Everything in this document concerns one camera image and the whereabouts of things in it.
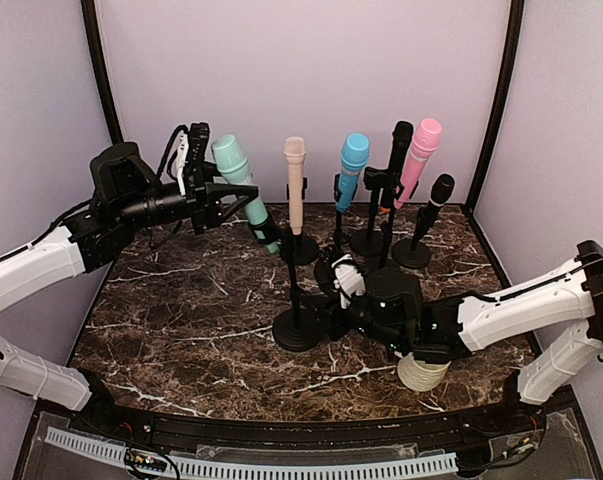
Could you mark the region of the mint green microphone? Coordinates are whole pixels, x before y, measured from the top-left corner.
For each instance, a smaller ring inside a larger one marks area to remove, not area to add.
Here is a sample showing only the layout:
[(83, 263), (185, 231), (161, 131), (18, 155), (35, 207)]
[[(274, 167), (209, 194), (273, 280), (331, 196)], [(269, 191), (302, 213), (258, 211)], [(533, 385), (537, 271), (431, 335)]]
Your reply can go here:
[(279, 247), (273, 219), (257, 192), (248, 156), (239, 141), (233, 134), (225, 134), (213, 141), (211, 150), (220, 175), (228, 185), (238, 188), (238, 198), (244, 203), (243, 210), (253, 237), (269, 253), (277, 253)]

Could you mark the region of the black stand of small microphone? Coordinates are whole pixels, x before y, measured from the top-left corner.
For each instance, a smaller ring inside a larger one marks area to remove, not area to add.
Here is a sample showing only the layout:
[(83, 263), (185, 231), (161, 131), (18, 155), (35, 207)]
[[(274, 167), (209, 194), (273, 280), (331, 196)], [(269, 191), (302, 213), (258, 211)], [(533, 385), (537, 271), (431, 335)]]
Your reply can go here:
[(392, 258), (399, 265), (411, 269), (426, 267), (431, 260), (431, 251), (422, 242), (431, 228), (426, 208), (421, 207), (417, 214), (415, 230), (410, 239), (402, 239), (392, 247)]

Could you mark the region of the black left corner post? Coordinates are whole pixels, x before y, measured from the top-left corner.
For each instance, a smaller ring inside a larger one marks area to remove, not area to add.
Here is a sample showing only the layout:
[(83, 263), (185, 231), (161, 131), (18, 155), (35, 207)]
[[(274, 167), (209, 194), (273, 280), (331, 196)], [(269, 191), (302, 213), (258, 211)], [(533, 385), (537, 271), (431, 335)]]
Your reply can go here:
[(124, 137), (107, 71), (97, 15), (97, 4), (95, 0), (81, 0), (80, 6), (93, 76), (107, 131), (113, 144), (121, 143)]

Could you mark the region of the small black microphone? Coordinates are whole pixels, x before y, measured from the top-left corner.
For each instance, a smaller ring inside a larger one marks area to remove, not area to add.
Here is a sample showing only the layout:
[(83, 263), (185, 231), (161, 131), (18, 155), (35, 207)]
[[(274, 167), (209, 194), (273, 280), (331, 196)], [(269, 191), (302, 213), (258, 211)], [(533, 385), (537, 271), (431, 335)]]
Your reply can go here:
[(448, 202), (455, 188), (455, 179), (447, 173), (441, 174), (432, 186), (429, 200), (418, 211), (414, 238), (420, 241), (436, 222), (441, 208)]

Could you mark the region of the black stand of blue microphone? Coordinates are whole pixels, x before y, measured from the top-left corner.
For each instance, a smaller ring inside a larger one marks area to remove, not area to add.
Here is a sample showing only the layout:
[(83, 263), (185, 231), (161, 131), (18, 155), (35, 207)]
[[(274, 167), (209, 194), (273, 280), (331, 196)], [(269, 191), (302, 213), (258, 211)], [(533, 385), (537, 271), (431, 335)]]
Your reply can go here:
[(344, 239), (349, 238), (349, 235), (343, 232), (342, 219), (343, 214), (339, 210), (336, 210), (335, 228), (332, 235), (332, 242), (320, 249), (319, 256), (313, 270), (318, 288), (326, 295), (330, 295), (335, 292), (335, 274), (332, 269), (332, 263), (344, 255), (342, 243)]

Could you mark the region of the black stand of pink microphone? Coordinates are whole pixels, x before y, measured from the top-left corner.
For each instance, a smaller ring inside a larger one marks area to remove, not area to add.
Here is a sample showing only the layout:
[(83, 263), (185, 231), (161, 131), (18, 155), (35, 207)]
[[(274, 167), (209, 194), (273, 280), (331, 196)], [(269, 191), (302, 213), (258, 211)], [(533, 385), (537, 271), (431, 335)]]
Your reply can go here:
[(369, 222), (365, 228), (352, 233), (349, 246), (351, 250), (363, 257), (379, 256), (383, 245), (383, 234), (376, 229), (373, 222)]

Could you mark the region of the cream ribbed mug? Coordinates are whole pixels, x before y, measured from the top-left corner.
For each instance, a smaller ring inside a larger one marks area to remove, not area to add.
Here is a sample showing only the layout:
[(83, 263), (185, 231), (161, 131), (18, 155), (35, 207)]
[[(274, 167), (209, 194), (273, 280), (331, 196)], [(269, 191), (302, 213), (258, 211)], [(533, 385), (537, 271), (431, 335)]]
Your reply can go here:
[(436, 388), (444, 379), (450, 363), (432, 364), (416, 360), (412, 353), (397, 363), (397, 375), (405, 387), (415, 392)]

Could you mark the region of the black stand of beige microphone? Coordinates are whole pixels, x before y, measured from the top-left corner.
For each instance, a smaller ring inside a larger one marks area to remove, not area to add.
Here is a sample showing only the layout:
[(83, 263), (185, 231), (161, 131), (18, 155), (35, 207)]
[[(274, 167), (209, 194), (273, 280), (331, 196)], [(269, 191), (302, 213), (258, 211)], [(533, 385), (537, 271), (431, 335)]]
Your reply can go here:
[[(303, 185), (303, 205), (305, 199), (305, 191), (307, 188), (307, 178), (304, 177), (304, 185)], [(319, 255), (319, 246), (317, 241), (310, 235), (307, 235), (303, 232), (300, 236), (295, 236), (292, 233), (291, 243), (293, 245), (293, 255), (292, 259), (295, 265), (298, 266), (306, 266), (313, 263)]]

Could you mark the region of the black stand of green microphone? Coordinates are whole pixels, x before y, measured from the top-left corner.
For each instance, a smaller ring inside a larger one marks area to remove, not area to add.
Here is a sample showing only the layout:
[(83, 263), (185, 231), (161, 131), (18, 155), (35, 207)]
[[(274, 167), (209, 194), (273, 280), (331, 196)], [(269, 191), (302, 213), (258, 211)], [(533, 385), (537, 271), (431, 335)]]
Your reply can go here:
[(290, 288), (291, 308), (279, 313), (273, 320), (272, 335), (275, 342), (284, 350), (300, 353), (315, 347), (322, 338), (317, 313), (302, 306), (302, 289), (297, 281), (294, 263), (295, 242), (290, 228), (281, 229), (272, 214), (267, 211), (264, 222), (250, 229), (262, 244), (277, 242), (280, 256), (287, 266)]

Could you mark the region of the black front rail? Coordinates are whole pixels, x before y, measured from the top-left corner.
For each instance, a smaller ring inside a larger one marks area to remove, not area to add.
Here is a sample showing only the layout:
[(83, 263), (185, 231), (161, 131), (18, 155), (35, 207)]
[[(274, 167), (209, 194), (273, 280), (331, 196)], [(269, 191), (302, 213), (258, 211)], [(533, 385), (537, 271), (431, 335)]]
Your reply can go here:
[(511, 408), (489, 404), (448, 413), (345, 422), (258, 422), (214, 420), (151, 413), (135, 408), (106, 409), (115, 427), (108, 430), (94, 417), (68, 410), (70, 425), (87, 432), (131, 440), (160, 451), (193, 452), (199, 447), (234, 447), (275, 450), (328, 450), (390, 445), (416, 445), (430, 449), (485, 450), (491, 439), (546, 426), (541, 407)]

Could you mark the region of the blue microphone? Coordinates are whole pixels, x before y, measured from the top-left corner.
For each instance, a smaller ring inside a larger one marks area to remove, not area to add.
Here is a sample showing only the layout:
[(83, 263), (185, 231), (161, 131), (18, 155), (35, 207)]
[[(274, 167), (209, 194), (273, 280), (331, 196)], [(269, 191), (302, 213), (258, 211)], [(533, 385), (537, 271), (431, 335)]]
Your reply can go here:
[(340, 152), (341, 170), (335, 196), (335, 206), (339, 213), (344, 214), (350, 207), (358, 188), (360, 174), (367, 166), (369, 156), (368, 137), (358, 132), (349, 134)]

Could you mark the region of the beige microphone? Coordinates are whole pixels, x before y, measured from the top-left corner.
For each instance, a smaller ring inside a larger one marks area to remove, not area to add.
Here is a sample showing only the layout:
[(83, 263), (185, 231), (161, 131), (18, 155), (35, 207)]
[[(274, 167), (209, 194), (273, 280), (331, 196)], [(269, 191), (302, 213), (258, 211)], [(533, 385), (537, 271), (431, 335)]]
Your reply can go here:
[(305, 142), (302, 137), (288, 137), (285, 140), (284, 155), (287, 161), (289, 193), (289, 225), (295, 236), (303, 229), (303, 185)]

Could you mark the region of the black right corner post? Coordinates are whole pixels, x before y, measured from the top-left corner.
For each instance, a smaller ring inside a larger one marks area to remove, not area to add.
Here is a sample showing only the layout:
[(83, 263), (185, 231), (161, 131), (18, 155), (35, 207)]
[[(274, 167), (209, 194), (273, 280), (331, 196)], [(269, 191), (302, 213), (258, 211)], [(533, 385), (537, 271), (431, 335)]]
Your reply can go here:
[(477, 165), (464, 203), (468, 216), (473, 216), (477, 208), (497, 143), (514, 72), (524, 10), (524, 0), (510, 1), (504, 46), (490, 115)]

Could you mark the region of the tall black microphone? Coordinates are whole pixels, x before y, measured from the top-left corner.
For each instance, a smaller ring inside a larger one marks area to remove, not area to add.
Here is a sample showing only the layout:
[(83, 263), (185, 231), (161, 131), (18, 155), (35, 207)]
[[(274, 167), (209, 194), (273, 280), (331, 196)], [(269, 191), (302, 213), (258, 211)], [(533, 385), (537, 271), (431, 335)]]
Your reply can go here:
[(396, 123), (392, 133), (392, 149), (390, 153), (388, 167), (386, 172), (389, 176), (389, 183), (384, 187), (380, 200), (380, 210), (389, 213), (396, 198), (396, 192), (402, 189), (400, 177), (403, 171), (408, 148), (411, 144), (414, 132), (413, 125), (405, 120)]

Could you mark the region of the black stand of tall microphone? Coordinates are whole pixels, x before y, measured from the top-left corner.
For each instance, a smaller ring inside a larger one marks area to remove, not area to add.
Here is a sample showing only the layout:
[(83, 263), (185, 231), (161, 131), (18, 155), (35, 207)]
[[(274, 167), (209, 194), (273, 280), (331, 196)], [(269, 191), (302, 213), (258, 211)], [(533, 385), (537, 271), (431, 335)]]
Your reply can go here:
[[(380, 210), (381, 191), (391, 187), (391, 180), (391, 175), (388, 174), (385, 169), (377, 169), (374, 167), (367, 167), (365, 169), (364, 185), (366, 188), (371, 188), (367, 234), (371, 233), (374, 229), (375, 219)], [(381, 238), (379, 252), (365, 260), (365, 274), (370, 274), (373, 271), (384, 267), (399, 268), (399, 265), (394, 260), (388, 258), (393, 236), (392, 224), (387, 224), (387, 222), (384, 221), (380, 226), (378, 234)]]

